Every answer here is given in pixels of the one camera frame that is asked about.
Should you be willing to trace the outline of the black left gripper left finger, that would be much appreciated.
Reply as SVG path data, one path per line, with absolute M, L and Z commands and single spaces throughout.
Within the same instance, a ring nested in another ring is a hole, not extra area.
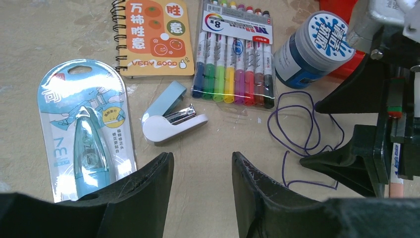
M 174 171 L 161 153 L 138 171 L 76 201 L 50 203 L 21 193 L 0 196 L 3 238 L 160 238 Z

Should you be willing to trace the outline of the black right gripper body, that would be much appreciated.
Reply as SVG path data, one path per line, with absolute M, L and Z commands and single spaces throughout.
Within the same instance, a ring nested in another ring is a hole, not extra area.
M 403 29 L 383 26 L 374 35 L 372 51 L 389 64 L 386 111 L 393 118 L 390 140 L 401 145 L 398 177 L 413 180 L 420 175 L 420 45 L 403 35 Z

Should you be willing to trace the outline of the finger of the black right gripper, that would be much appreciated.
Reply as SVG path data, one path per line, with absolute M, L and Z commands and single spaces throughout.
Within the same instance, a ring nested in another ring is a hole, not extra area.
M 353 73 L 333 92 L 317 102 L 321 114 L 378 113 L 387 64 L 364 57 Z
M 364 197 L 385 195 L 390 170 L 390 128 L 355 125 L 350 141 L 341 148 L 302 158 L 299 163 L 325 174 Z

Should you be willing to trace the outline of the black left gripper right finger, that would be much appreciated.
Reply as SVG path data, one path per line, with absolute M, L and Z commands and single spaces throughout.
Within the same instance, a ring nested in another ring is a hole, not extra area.
M 232 183 L 242 238 L 417 238 L 420 201 L 332 198 L 319 202 L 284 187 L 243 154 L 232 154 Z

